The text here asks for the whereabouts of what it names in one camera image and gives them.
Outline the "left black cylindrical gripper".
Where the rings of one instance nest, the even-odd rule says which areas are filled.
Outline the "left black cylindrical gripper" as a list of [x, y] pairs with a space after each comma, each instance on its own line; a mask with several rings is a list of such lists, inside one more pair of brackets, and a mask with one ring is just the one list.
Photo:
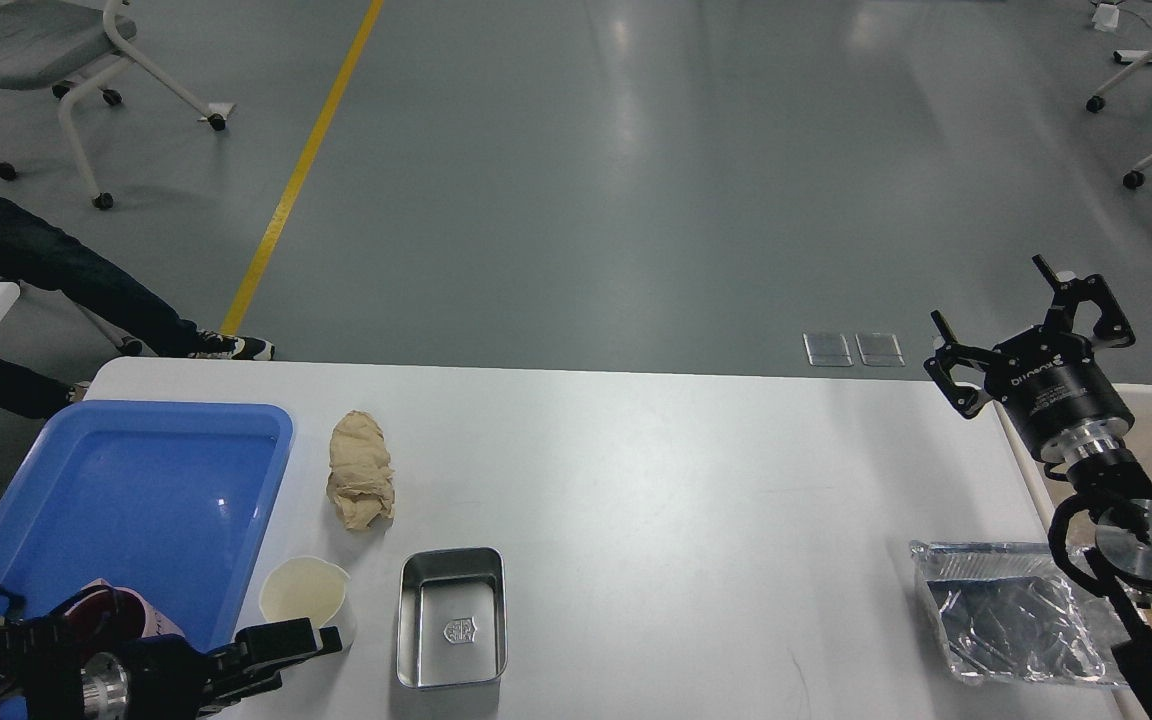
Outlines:
[[83, 719], [202, 719], [282, 688], [282, 670], [344, 650], [335, 626], [300, 617], [248, 626], [198, 652], [156, 635], [97, 652], [81, 669]]

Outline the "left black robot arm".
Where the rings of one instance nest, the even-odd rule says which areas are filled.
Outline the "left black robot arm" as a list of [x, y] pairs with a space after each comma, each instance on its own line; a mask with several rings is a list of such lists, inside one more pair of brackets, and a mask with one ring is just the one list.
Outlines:
[[120, 638], [109, 620], [81, 634], [52, 614], [0, 624], [0, 719], [206, 719], [282, 688], [282, 674], [344, 647], [306, 617], [247, 626], [206, 652], [183, 635]]

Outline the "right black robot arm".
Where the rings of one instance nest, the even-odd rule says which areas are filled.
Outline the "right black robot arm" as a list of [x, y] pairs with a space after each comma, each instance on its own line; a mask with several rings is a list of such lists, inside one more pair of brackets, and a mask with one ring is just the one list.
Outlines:
[[1094, 357], [1132, 346], [1132, 325], [1102, 275], [1060, 275], [1041, 255], [1033, 263], [1052, 291], [1043, 323], [982, 348], [933, 311], [941, 342], [924, 369], [967, 419], [1000, 406], [1030, 458], [1071, 487], [1049, 520], [1053, 562], [1111, 602], [1128, 635], [1112, 655], [1152, 719], [1152, 624], [1130, 598], [1152, 596], [1152, 480], [1126, 446], [1134, 414]]

